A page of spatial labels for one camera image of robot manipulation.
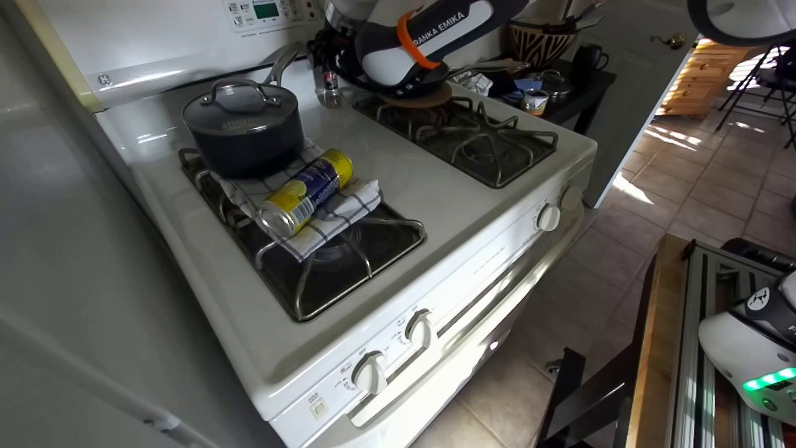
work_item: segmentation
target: white stove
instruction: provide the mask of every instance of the white stove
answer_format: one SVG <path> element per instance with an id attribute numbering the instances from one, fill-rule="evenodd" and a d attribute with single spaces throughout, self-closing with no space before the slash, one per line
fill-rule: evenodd
<path id="1" fill-rule="evenodd" d="M 322 106 L 308 61 L 294 61 L 283 86 L 299 96 L 306 136 L 348 151 L 355 173 L 378 179 L 383 201 L 425 228 L 421 247 L 306 323 L 287 315 L 183 173 L 176 151 L 194 147 L 183 110 L 209 81 L 166 91 L 158 84 L 134 100 L 114 91 L 97 122 L 283 442 L 406 446 L 508 336 L 527 290 L 581 234 L 598 145 L 452 86 L 492 118 L 518 117 L 518 128 L 558 133 L 552 155 L 491 189 L 359 110 Z"/>

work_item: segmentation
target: pot lid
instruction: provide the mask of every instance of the pot lid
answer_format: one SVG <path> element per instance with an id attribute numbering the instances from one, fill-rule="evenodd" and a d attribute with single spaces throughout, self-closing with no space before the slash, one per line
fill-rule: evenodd
<path id="1" fill-rule="evenodd" d="M 190 101 L 184 118 L 194 131 L 230 136 L 277 128 L 297 110 L 297 95 L 278 84 L 224 81 Z"/>

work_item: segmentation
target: black pot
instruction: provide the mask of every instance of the black pot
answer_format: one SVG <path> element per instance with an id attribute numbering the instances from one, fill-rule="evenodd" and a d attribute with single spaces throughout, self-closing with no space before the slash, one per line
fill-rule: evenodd
<path id="1" fill-rule="evenodd" d="M 209 168 L 256 179 L 287 168 L 304 148 L 299 100 L 278 84 L 222 81 L 184 106 Z"/>

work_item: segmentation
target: oven handle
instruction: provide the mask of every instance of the oven handle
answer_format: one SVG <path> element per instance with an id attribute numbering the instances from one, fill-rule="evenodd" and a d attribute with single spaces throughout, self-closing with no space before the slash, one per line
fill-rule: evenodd
<path id="1" fill-rule="evenodd" d="M 480 342 L 484 339 L 488 339 L 491 331 L 497 328 L 497 323 L 511 315 L 511 311 L 530 294 L 530 288 L 544 277 L 544 270 L 564 254 L 564 248 L 573 247 L 573 242 L 577 239 L 577 234 L 582 228 L 582 222 L 586 222 L 586 217 L 581 213 L 573 222 L 573 227 L 561 235 L 561 242 L 548 254 L 542 254 L 535 263 L 532 263 L 532 257 L 527 257 L 527 262 L 520 262 L 520 263 L 530 263 L 530 267 L 520 268 L 520 270 L 526 270 L 523 278 L 518 278 L 516 285 L 500 300 L 496 300 L 496 305 L 474 325 L 474 331 L 467 331 L 459 339 L 451 357 L 459 351 L 464 351 L 466 345 Z M 388 420 L 398 410 L 401 398 L 410 396 L 421 386 L 424 386 L 424 380 L 406 389 L 401 396 L 395 396 L 394 403 L 382 408 L 378 415 L 372 418 L 365 426 L 355 426 L 352 413 L 343 413 L 337 423 L 332 423 L 332 427 L 323 430 L 328 436 L 333 432 L 332 436 L 333 441 L 323 438 L 323 432 L 322 432 L 322 441 L 317 438 L 312 446 L 317 446 L 317 442 L 322 442 L 322 446 L 353 442 L 364 432 L 377 430 L 383 420 Z"/>

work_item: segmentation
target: gas stove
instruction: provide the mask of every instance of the gas stove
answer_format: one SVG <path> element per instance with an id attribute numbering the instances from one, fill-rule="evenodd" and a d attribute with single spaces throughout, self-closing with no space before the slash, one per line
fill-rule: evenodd
<path id="1" fill-rule="evenodd" d="M 518 128 L 518 117 L 496 118 L 470 96 L 436 106 L 374 96 L 359 101 L 359 110 L 492 189 L 523 177 L 558 145 L 554 131 Z"/>
<path id="2" fill-rule="evenodd" d="M 179 158 L 183 172 L 294 321 L 318 315 L 425 239 L 421 222 L 382 204 L 299 263 L 224 194 L 197 148 L 183 148 Z"/>

